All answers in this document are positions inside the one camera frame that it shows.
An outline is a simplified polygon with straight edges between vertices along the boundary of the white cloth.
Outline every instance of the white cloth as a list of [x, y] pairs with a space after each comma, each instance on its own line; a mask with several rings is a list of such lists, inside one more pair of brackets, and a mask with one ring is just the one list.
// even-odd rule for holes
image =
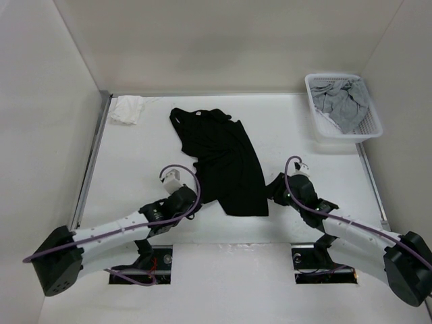
[[140, 112], [144, 109], [144, 98], [140, 96], [119, 96], [114, 110], [109, 117], [124, 124], [138, 122]]

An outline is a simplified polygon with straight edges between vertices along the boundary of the cable connector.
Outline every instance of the cable connector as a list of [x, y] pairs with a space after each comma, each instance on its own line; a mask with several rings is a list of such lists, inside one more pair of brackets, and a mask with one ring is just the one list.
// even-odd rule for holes
[[311, 173], [309, 171], [309, 167], [307, 164], [296, 162], [295, 166], [296, 166], [296, 171], [294, 172], [293, 176], [296, 176], [298, 174], [304, 175], [308, 178], [311, 176]]
[[182, 187], [180, 183], [180, 172], [177, 169], [172, 169], [164, 178], [161, 179], [164, 189], [172, 194]]

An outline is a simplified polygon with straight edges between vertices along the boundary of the white table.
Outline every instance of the white table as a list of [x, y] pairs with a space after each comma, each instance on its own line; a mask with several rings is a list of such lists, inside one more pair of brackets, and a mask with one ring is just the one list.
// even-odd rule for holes
[[[304, 95], [251, 94], [147, 98], [138, 125], [114, 124], [108, 118], [81, 228], [124, 217], [166, 197], [158, 178], [162, 167], [179, 163], [192, 168], [194, 159], [181, 152], [180, 139], [169, 120], [174, 107], [187, 111], [219, 108], [233, 120], [240, 119], [261, 162], [266, 184], [283, 171], [289, 156], [300, 155], [310, 167], [320, 197], [380, 226], [379, 208], [355, 145], [318, 145]], [[182, 180], [194, 188], [186, 172], [182, 172]], [[227, 216], [217, 201], [211, 202], [195, 220], [183, 220], [151, 243], [293, 243], [312, 242], [321, 236], [292, 208], [269, 201], [269, 213], [268, 217]]]
[[[81, 221], [105, 223], [167, 196], [158, 175], [179, 163], [192, 167], [169, 121], [179, 107], [220, 108], [241, 119], [266, 183], [300, 155], [319, 196], [380, 226], [380, 212], [356, 147], [315, 143], [306, 97], [248, 95], [148, 98], [137, 126], [105, 125]], [[182, 179], [192, 186], [187, 173]], [[153, 244], [174, 244], [172, 282], [149, 289], [108, 286], [108, 274], [88, 275], [45, 300], [40, 323], [430, 323], [424, 305], [412, 308], [361, 271], [358, 285], [296, 285], [289, 244], [321, 236], [290, 207], [269, 202], [269, 217], [232, 217], [218, 202], [183, 220]], [[271, 244], [232, 244], [268, 243]]]

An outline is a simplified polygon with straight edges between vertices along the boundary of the plastic basket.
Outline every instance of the plastic basket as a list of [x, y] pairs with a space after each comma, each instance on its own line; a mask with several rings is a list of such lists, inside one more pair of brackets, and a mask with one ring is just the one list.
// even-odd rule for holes
[[337, 80], [360, 79], [354, 74], [309, 74], [304, 81], [308, 92], [310, 113], [313, 119], [315, 136], [321, 143], [343, 144], [343, 143], [360, 143], [368, 138], [380, 137], [383, 134], [383, 128], [379, 121], [377, 111], [372, 100], [369, 99], [369, 109], [366, 117], [360, 125], [350, 133], [344, 134], [338, 126], [328, 117], [325, 117], [314, 105], [312, 100], [311, 88], [309, 82], [312, 80], [321, 80], [335, 82]]

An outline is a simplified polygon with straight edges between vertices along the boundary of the white wall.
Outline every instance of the white wall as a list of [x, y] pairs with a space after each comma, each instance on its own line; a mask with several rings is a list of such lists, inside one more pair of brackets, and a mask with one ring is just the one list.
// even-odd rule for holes
[[52, 0], [0, 4], [0, 322], [36, 323], [21, 260], [67, 223], [101, 98]]
[[402, 0], [55, 0], [99, 88], [304, 92], [359, 73]]
[[405, 0], [364, 69], [384, 126], [366, 150], [394, 231], [432, 246], [432, 1]]

